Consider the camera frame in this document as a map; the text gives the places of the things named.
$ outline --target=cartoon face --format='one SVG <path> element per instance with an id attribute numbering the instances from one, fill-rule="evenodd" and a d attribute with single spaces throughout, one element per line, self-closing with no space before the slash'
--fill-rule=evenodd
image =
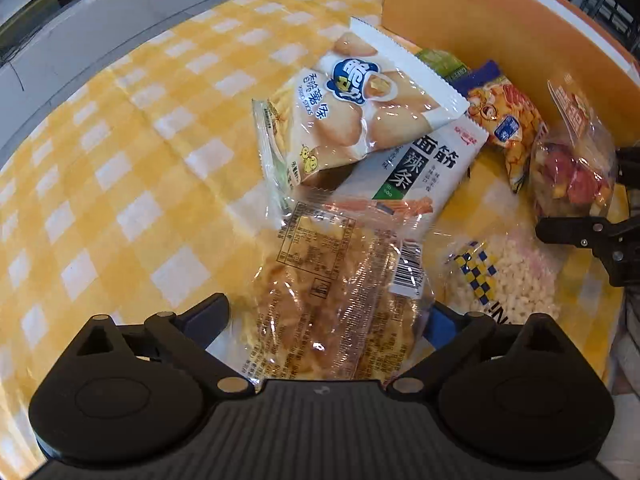
<path id="1" fill-rule="evenodd" d="M 305 173 L 311 173 L 318 167 L 318 159 L 310 156 L 305 159 Z"/>

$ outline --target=blue label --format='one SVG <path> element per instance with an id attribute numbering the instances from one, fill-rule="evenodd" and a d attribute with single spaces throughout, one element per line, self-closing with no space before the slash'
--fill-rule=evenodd
<path id="1" fill-rule="evenodd" d="M 501 142 L 506 142 L 513 137 L 520 127 L 520 124 L 516 118 L 512 115 L 507 115 L 500 125 L 495 129 L 494 135 L 498 137 Z"/>
<path id="2" fill-rule="evenodd" d="M 380 72 L 375 63 L 361 59 L 345 59 L 334 68 L 334 76 L 326 84 L 338 99 L 358 105 L 364 104 L 362 88 L 367 72 Z"/>

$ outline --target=blue cartoon logo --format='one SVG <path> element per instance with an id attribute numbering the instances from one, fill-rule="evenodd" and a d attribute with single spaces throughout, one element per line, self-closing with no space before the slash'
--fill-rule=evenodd
<path id="1" fill-rule="evenodd" d="M 362 88 L 367 72 L 380 72 L 375 63 L 361 59 L 345 59 L 334 68 L 334 76 L 326 86 L 338 99 L 364 104 Z"/>

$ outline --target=red fruit candy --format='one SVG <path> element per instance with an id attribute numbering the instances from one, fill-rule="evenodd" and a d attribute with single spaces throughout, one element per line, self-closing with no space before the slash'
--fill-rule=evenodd
<path id="1" fill-rule="evenodd" d="M 549 150 L 545 157 L 545 173 L 554 184 L 568 184 L 574 167 L 571 156 L 562 150 Z"/>
<path id="2" fill-rule="evenodd" d="M 574 177 L 569 184 L 567 196 L 569 202 L 575 205 L 587 205 L 593 202 L 598 192 L 598 181 L 593 171 L 585 169 L 581 164 L 577 164 Z"/>

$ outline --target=blue and yellow checkered pattern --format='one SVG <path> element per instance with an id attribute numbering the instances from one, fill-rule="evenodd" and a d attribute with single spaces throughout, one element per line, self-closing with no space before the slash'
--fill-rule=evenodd
<path id="1" fill-rule="evenodd" d="M 497 273 L 486 251 L 478 242 L 471 242 L 468 250 L 454 258 L 474 291 L 476 298 L 486 306 L 494 300 L 495 288 L 493 276 Z"/>

